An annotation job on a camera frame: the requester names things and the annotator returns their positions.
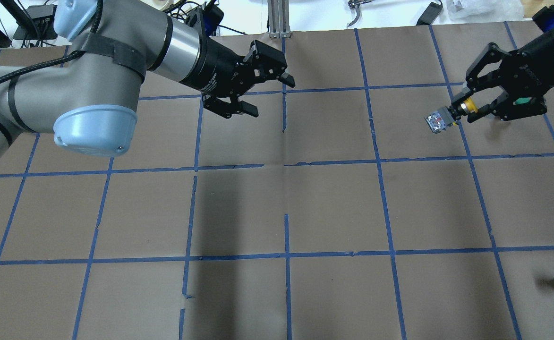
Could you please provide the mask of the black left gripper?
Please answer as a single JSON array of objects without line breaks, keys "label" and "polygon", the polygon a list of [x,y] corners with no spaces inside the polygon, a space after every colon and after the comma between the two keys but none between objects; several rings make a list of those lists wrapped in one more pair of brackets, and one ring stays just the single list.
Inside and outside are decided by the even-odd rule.
[{"label": "black left gripper", "polygon": [[220,98],[244,94],[269,80],[294,88],[295,79],[287,68],[285,54],[262,41],[253,40],[248,54],[240,56],[209,37],[200,36],[199,56],[182,84],[203,93],[203,107],[222,118],[230,119],[233,115],[257,118],[255,105],[237,97],[230,98],[230,102]]}]

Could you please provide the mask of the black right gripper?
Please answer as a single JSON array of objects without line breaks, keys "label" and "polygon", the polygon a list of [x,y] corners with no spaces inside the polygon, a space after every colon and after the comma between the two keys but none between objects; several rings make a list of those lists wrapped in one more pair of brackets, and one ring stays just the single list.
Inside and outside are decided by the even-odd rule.
[{"label": "black right gripper", "polygon": [[[503,77],[497,69],[479,75],[484,67],[500,61],[503,61]],[[464,88],[452,103],[498,86],[504,88],[503,93],[491,103],[478,108],[477,114],[468,116],[468,123],[488,115],[508,122],[546,114],[543,95],[554,87],[554,27],[510,53],[503,51],[494,42],[488,43],[467,69]],[[531,97],[531,103],[514,105],[521,97]]]}]

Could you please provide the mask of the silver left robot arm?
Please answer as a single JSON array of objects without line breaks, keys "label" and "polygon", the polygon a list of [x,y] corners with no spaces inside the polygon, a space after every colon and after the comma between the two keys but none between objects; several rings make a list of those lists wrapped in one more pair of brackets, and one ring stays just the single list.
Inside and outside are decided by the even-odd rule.
[{"label": "silver left robot arm", "polygon": [[236,54],[208,36],[206,13],[196,8],[180,22],[139,0],[61,0],[54,29],[71,53],[0,66],[0,157],[22,133],[52,133],[72,152],[123,155],[149,72],[201,92],[204,107],[223,118],[257,117],[239,98],[256,84],[290,80],[285,57],[258,40]]}]

